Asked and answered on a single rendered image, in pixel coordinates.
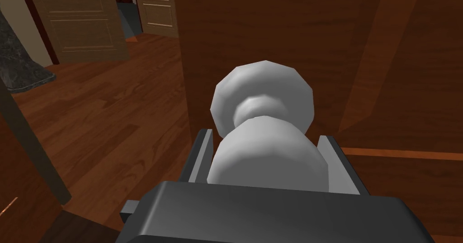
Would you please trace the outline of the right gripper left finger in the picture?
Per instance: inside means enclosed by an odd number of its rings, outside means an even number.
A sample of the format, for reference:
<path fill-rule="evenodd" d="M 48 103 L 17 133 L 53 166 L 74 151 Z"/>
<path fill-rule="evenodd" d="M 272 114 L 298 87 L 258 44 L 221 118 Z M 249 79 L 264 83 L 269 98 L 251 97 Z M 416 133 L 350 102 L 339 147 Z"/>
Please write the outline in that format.
<path fill-rule="evenodd" d="M 179 182 L 207 183 L 213 160 L 213 130 L 201 129 L 193 142 Z"/>

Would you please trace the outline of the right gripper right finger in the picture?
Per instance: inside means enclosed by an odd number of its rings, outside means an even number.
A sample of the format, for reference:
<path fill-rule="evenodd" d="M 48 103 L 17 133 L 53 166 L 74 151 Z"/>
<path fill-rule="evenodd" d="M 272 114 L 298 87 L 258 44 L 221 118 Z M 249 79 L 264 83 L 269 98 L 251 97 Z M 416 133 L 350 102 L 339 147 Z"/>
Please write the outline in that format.
<path fill-rule="evenodd" d="M 370 194 L 333 136 L 320 136 L 317 149 L 328 164 L 329 192 Z"/>

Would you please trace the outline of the grey round door knob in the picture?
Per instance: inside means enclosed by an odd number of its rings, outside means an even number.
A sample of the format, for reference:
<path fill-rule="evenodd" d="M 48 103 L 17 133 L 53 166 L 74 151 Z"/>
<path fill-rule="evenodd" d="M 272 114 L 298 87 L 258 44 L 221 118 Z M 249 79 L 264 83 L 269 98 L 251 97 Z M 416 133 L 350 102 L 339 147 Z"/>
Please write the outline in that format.
<path fill-rule="evenodd" d="M 260 61 L 217 83 L 210 108 L 222 138 L 209 184 L 329 190 L 328 164 L 306 137 L 313 92 L 291 67 Z"/>

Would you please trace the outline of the dark brown wooden door leaf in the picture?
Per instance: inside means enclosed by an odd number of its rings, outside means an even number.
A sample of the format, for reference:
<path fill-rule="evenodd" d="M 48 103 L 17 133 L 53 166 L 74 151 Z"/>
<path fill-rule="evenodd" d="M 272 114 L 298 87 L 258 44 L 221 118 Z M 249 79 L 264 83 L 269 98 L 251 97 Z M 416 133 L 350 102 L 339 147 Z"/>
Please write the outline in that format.
<path fill-rule="evenodd" d="M 400 197 L 437 242 L 463 243 L 463 0 L 175 0 L 191 136 L 216 84 L 269 60 L 313 89 L 373 195 Z"/>

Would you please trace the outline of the light brown panelled door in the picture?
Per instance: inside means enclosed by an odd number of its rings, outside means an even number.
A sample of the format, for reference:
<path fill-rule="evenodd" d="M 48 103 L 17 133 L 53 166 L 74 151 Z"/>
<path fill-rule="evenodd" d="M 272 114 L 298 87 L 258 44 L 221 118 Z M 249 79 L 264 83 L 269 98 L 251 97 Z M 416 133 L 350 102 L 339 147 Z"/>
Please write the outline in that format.
<path fill-rule="evenodd" d="M 115 0 L 33 0 L 60 63 L 129 59 Z"/>
<path fill-rule="evenodd" d="M 137 0 L 143 33 L 178 37 L 175 0 Z"/>

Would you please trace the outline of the dark marbled stone counter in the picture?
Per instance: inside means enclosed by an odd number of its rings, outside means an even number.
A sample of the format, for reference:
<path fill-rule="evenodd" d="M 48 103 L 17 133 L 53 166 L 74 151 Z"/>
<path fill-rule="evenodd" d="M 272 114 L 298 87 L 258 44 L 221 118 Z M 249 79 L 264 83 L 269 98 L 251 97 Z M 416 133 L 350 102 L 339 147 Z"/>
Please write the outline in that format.
<path fill-rule="evenodd" d="M 58 64 L 33 0 L 0 0 L 0 78 L 10 93 L 22 93 L 56 79 Z"/>

